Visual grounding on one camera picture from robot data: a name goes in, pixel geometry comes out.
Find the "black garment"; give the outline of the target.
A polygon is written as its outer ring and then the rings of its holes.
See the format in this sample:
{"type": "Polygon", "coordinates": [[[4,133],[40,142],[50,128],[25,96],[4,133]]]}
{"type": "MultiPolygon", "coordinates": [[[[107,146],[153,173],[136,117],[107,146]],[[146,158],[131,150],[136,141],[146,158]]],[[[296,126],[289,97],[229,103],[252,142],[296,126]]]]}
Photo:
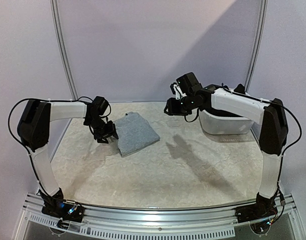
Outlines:
{"type": "Polygon", "coordinates": [[[241,117],[247,117],[247,101],[244,96],[233,94],[223,86],[211,84],[207,88],[202,87],[195,93],[201,100],[200,108],[215,109],[229,112],[241,117]]]}

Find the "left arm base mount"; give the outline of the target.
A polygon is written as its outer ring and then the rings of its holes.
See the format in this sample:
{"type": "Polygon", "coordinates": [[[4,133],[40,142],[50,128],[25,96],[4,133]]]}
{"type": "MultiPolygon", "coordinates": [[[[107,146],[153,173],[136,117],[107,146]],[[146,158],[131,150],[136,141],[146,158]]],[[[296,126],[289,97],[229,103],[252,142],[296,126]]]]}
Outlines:
{"type": "Polygon", "coordinates": [[[59,188],[53,196],[44,194],[41,190],[39,190],[38,193],[43,199],[41,212],[44,215],[62,219],[63,221],[73,221],[77,223],[83,221],[85,208],[79,202],[64,199],[61,188],[59,188]]]}

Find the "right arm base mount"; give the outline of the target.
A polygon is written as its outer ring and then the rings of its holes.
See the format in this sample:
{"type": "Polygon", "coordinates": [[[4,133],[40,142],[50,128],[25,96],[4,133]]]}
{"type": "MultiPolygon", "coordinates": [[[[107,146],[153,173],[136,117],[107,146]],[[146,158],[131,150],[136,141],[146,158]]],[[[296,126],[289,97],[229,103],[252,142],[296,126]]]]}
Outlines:
{"type": "Polygon", "coordinates": [[[279,211],[276,201],[272,203],[253,203],[245,206],[238,206],[234,209],[234,215],[238,223],[269,220],[271,223],[279,218],[279,211]]]}

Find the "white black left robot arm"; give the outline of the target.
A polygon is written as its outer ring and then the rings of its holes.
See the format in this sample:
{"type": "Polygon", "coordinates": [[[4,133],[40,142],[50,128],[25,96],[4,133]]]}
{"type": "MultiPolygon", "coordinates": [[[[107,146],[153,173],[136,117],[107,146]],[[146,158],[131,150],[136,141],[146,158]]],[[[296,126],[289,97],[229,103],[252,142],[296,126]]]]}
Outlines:
{"type": "Polygon", "coordinates": [[[105,115],[109,107],[109,102],[101,96],[96,96],[91,102],[26,99],[17,134],[20,143],[28,149],[33,172],[44,195],[53,197],[60,191],[48,155],[51,122],[82,119],[95,141],[108,144],[108,138],[119,138],[115,124],[105,115]]]}

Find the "grey t-shirt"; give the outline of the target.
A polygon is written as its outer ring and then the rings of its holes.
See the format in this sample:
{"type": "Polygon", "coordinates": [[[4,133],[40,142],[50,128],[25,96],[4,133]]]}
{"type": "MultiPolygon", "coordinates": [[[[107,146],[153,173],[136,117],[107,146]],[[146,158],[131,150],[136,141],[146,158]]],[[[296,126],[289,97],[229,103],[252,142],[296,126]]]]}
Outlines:
{"type": "Polygon", "coordinates": [[[128,112],[114,123],[118,135],[117,148],[121,157],[138,152],[161,139],[138,112],[128,112]]]}

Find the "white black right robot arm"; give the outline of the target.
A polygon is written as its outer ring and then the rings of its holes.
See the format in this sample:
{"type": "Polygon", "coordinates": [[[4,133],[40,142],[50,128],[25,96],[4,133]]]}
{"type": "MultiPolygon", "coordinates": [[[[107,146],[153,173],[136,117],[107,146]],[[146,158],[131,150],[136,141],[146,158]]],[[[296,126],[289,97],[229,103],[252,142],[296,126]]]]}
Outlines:
{"type": "Polygon", "coordinates": [[[256,98],[239,84],[236,88],[210,84],[203,87],[193,72],[182,75],[170,85],[164,113],[187,117],[196,111],[202,130],[215,136],[247,134],[254,124],[261,127],[258,145],[263,156],[257,203],[251,213],[262,218],[271,210],[278,191],[283,149],[287,142],[288,123],[283,102],[275,98],[256,98]]]}

